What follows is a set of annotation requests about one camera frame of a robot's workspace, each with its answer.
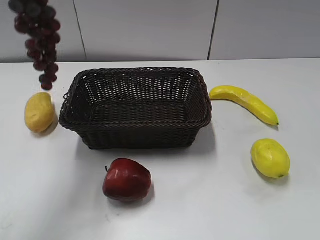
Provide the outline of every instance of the red apple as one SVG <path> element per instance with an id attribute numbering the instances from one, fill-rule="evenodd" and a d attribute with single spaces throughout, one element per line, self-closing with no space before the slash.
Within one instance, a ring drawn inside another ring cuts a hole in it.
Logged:
<path id="1" fill-rule="evenodd" d="M 127 158 L 114 160 L 103 183 L 103 193 L 121 202 L 143 199 L 151 186 L 151 173 L 141 164 Z"/>

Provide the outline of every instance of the grape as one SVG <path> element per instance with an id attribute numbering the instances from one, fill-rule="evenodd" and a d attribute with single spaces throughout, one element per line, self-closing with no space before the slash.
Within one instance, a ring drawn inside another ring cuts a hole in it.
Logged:
<path id="1" fill-rule="evenodd" d="M 48 67 L 46 68 L 45 70 L 45 73 L 48 73 L 48 74 L 55 74 L 56 72 L 59 71 L 59 67 L 57 64 L 55 63 L 50 63 L 48 65 Z"/>
<path id="2" fill-rule="evenodd" d="M 54 42 L 56 44 L 60 43 L 60 41 L 61 41 L 60 35 L 58 33 L 53 34 L 52 39 L 54 40 Z"/>
<path id="3" fill-rule="evenodd" d="M 47 68 L 47 64 L 44 61 L 36 61 L 33 64 L 33 68 L 37 71 L 44 71 Z"/>
<path id="4" fill-rule="evenodd" d="M 26 34 L 29 30 L 28 25 L 23 21 L 17 21 L 14 24 L 14 28 L 20 34 Z"/>
<path id="5" fill-rule="evenodd" d="M 41 39 L 36 42 L 35 46 L 39 50 L 45 50 L 47 47 L 47 42 L 45 39 Z"/>
<path id="6" fill-rule="evenodd" d="M 41 32 L 44 36 L 50 36 L 54 33 L 52 30 L 45 27 L 41 28 Z"/>
<path id="7" fill-rule="evenodd" d="M 51 81 L 47 78 L 47 76 L 45 74 L 42 74 L 40 77 L 39 77 L 39 82 L 40 83 L 51 83 Z"/>
<path id="8" fill-rule="evenodd" d="M 54 63 L 55 61 L 57 61 L 57 53 L 56 52 L 45 53 L 45 55 L 43 57 L 48 63 Z"/>
<path id="9" fill-rule="evenodd" d="M 56 50 L 56 44 L 51 44 L 51 43 L 48 43 L 47 46 L 46 46 L 46 50 L 48 50 L 49 52 L 51 51 L 55 51 Z"/>
<path id="10" fill-rule="evenodd" d="M 46 6 L 41 14 L 41 18 L 47 20 L 47 19 L 54 19 L 57 15 L 56 10 L 51 6 Z"/>
<path id="11" fill-rule="evenodd" d="M 42 7 L 45 7 L 48 5 L 48 0 L 35 0 L 37 4 L 39 4 Z"/>
<path id="12" fill-rule="evenodd" d="M 43 90 L 46 90 L 46 91 L 49 91 L 49 90 L 51 90 L 52 89 L 52 83 L 51 82 L 49 82 L 49 83 L 42 83 L 41 84 L 41 88 L 43 89 Z"/>
<path id="13" fill-rule="evenodd" d="M 39 28 L 32 28 L 28 31 L 28 35 L 35 39 L 41 39 L 43 37 L 42 32 Z"/>
<path id="14" fill-rule="evenodd" d="M 31 18 L 36 18 L 41 13 L 41 7 L 35 2 L 29 2 L 26 6 L 26 14 Z"/>
<path id="15" fill-rule="evenodd" d="M 17 14 L 20 14 L 25 10 L 24 4 L 19 0 L 10 0 L 8 5 L 9 8 Z"/>
<path id="16" fill-rule="evenodd" d="M 57 80 L 56 74 L 45 73 L 45 77 L 51 82 L 54 83 Z"/>
<path id="17" fill-rule="evenodd" d="M 9 0 L 9 8 L 18 14 L 14 18 L 14 28 L 32 38 L 25 41 L 27 56 L 34 60 L 33 67 L 44 71 L 39 77 L 42 89 L 49 91 L 57 80 L 56 44 L 61 41 L 57 31 L 61 24 L 55 19 L 56 10 L 48 6 L 48 0 Z"/>
<path id="18" fill-rule="evenodd" d="M 58 20 L 54 19 L 51 21 L 51 28 L 55 31 L 58 32 L 61 28 L 61 24 Z"/>
<path id="19" fill-rule="evenodd" d="M 36 48 L 36 40 L 35 39 L 28 39 L 27 41 L 25 41 L 25 47 L 27 49 L 35 49 Z"/>
<path id="20" fill-rule="evenodd" d="M 41 52 L 39 52 L 38 50 L 28 50 L 26 55 L 29 58 L 32 58 L 34 60 L 40 60 L 40 58 L 41 58 Z"/>

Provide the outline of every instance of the dark brown wicker basket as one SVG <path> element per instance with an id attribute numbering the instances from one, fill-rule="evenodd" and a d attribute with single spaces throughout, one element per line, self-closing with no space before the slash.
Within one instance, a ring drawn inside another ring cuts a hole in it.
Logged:
<path id="1" fill-rule="evenodd" d="M 75 77 L 59 122 L 90 149 L 177 148 L 194 142 L 211 110 L 197 70 L 92 69 Z"/>

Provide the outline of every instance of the yellow banana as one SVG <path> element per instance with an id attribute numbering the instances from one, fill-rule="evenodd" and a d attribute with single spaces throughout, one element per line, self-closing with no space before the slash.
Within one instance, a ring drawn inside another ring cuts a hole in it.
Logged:
<path id="1" fill-rule="evenodd" d="M 249 110 L 262 122 L 279 125 L 276 113 L 259 98 L 236 86 L 217 86 L 209 93 L 211 100 L 229 100 Z"/>

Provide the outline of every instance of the lemon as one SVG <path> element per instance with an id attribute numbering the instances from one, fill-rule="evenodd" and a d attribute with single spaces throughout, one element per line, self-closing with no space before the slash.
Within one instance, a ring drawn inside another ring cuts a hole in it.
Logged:
<path id="1" fill-rule="evenodd" d="M 283 146 L 273 139 L 260 139 L 251 148 L 255 167 L 263 175 L 279 179 L 289 174 L 290 158 Z"/>

